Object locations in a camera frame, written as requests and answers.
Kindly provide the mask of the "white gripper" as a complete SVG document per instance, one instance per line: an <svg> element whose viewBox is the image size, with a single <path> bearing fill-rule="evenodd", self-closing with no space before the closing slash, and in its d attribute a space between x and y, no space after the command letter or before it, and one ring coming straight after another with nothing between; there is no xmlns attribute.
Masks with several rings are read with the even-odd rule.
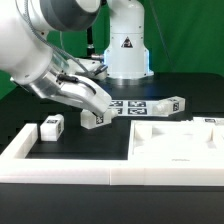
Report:
<svg viewBox="0 0 224 224"><path fill-rule="evenodd" d="M43 99L81 108L102 116L111 96L89 78L47 71L27 85L27 89Z"/></svg>

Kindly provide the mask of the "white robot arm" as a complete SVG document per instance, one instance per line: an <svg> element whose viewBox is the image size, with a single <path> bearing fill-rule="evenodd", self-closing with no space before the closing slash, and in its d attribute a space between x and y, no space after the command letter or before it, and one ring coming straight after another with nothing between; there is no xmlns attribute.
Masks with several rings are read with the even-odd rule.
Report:
<svg viewBox="0 0 224 224"><path fill-rule="evenodd" d="M109 8L109 45L99 60L82 59L49 40L80 32ZM0 0L0 70L25 90L96 115L111 96L97 82L136 83L154 75L144 44L145 10L138 0Z"/></svg>

